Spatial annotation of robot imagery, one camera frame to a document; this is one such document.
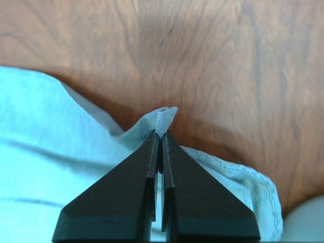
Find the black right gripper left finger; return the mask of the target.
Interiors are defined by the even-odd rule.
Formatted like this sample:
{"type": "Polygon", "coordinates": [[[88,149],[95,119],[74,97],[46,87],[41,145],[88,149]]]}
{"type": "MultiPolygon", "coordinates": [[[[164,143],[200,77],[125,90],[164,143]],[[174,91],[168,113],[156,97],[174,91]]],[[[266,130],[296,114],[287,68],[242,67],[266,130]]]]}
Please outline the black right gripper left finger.
{"type": "Polygon", "coordinates": [[[142,145],[60,212],[53,242],[149,242],[156,220],[159,136],[142,145]]]}

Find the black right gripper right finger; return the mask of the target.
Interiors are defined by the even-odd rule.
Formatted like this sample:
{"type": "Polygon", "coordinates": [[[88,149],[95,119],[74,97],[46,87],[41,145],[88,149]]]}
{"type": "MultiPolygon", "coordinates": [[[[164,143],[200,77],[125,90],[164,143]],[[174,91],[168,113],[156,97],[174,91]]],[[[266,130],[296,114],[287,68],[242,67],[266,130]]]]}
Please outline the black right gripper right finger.
{"type": "Polygon", "coordinates": [[[255,214],[177,143],[161,138],[163,211],[167,241],[258,242],[255,214]]]}

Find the grey long sleeve shirt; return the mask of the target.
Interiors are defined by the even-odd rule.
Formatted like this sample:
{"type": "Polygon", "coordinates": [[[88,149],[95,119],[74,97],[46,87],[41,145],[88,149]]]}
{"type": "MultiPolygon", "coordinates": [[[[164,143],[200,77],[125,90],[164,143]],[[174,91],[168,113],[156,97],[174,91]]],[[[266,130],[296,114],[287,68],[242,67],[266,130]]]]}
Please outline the grey long sleeve shirt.
{"type": "Polygon", "coordinates": [[[104,110],[47,74],[1,67],[1,242],[51,242],[60,211],[162,136],[177,107],[124,131],[104,110]]]}

